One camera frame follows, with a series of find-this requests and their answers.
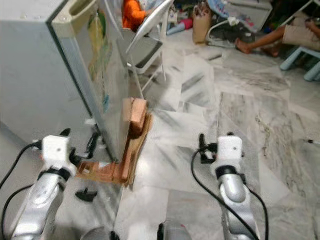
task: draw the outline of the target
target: orange shirt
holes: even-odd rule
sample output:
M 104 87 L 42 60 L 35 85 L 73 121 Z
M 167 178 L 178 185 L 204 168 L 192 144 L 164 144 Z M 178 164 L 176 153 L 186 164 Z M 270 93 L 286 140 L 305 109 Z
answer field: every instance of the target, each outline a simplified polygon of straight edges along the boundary
M 146 17 L 146 11 L 140 9 L 137 0 L 124 0 L 122 25 L 124 28 L 130 28 L 132 31 L 137 31 Z

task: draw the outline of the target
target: person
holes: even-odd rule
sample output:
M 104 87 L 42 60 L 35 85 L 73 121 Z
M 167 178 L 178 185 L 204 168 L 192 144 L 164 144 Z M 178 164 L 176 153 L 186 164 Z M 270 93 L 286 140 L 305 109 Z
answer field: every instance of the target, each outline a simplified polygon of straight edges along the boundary
M 262 50 L 273 57 L 278 56 L 281 44 L 304 46 L 320 51 L 320 28 L 318 28 L 310 18 L 296 17 L 292 25 L 280 26 L 271 33 L 251 43 L 245 43 L 237 38 L 235 45 L 241 52 L 250 54 L 251 50 L 255 48 L 263 47 L 277 41 L 280 41 L 280 43 L 273 47 L 263 48 Z
M 124 0 L 122 26 L 136 32 L 145 17 L 149 16 L 153 10 L 153 8 L 142 10 L 137 0 Z

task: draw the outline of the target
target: bag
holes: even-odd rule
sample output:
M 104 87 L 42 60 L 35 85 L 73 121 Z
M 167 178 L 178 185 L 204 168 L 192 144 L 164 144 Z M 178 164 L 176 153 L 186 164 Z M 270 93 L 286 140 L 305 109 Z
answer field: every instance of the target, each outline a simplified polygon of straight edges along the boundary
M 192 40 L 195 44 L 202 44 L 211 27 L 212 12 L 206 2 L 201 2 L 193 8 Z

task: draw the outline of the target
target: marble floor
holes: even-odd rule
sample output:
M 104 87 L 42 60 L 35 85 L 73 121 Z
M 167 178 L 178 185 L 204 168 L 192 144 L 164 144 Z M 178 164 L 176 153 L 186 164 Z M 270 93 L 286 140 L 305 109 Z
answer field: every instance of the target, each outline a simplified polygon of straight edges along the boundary
M 123 189 L 120 238 L 155 240 L 158 224 L 173 219 L 193 240 L 222 240 L 220 207 L 194 181 L 190 162 L 199 133 L 214 142 L 232 131 L 243 141 L 248 185 L 267 205 L 270 239 L 319 239 L 320 145 L 305 140 L 320 141 L 320 82 L 304 81 L 302 69 L 280 71 L 280 59 L 191 39 L 191 31 L 167 38 L 167 81 L 159 73 L 144 91 L 154 121 L 134 184 Z M 217 192 L 209 165 L 195 167 Z M 263 236 L 262 208 L 251 199 Z

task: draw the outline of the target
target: tan bag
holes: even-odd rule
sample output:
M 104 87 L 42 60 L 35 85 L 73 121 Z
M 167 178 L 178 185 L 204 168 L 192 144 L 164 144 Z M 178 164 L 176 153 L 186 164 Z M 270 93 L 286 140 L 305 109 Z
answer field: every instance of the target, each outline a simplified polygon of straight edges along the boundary
M 192 13 L 193 17 L 193 29 L 192 39 L 195 44 L 202 44 L 206 40 L 207 32 L 211 26 L 212 14 L 211 11 L 203 14 L 202 16 L 196 15 L 195 11 Z

